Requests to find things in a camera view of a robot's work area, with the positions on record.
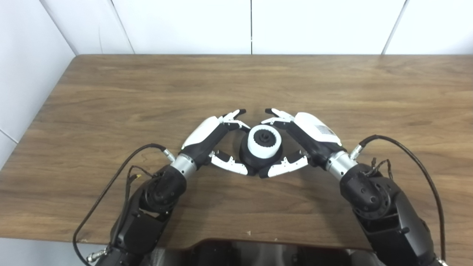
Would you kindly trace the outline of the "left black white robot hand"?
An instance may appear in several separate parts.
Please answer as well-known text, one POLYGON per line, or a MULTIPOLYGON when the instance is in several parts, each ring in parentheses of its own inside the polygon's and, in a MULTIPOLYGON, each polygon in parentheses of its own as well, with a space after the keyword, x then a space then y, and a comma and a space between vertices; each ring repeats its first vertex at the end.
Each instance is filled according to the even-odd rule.
POLYGON ((251 128, 248 125, 237 120, 237 117, 244 113, 246 113, 245 109, 237 109, 220 117, 212 116, 205 119, 188 136, 171 165, 181 171, 186 178, 210 163, 234 173, 254 176, 256 171, 250 166, 235 160, 227 153, 214 150, 228 132, 241 130, 248 133, 250 131, 251 128))

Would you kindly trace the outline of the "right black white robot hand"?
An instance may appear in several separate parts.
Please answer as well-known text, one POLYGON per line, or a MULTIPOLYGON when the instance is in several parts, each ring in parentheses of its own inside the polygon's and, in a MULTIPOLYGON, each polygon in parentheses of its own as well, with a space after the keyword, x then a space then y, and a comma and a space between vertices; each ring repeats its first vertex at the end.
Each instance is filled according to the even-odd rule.
POLYGON ((275 126, 286 131, 301 146, 301 150, 260 170, 261 179, 293 172, 307 165, 325 168, 334 155, 346 153, 340 138, 312 114, 299 112, 293 116, 276 108, 267 108, 265 112, 274 117, 263 120, 261 125, 275 126))

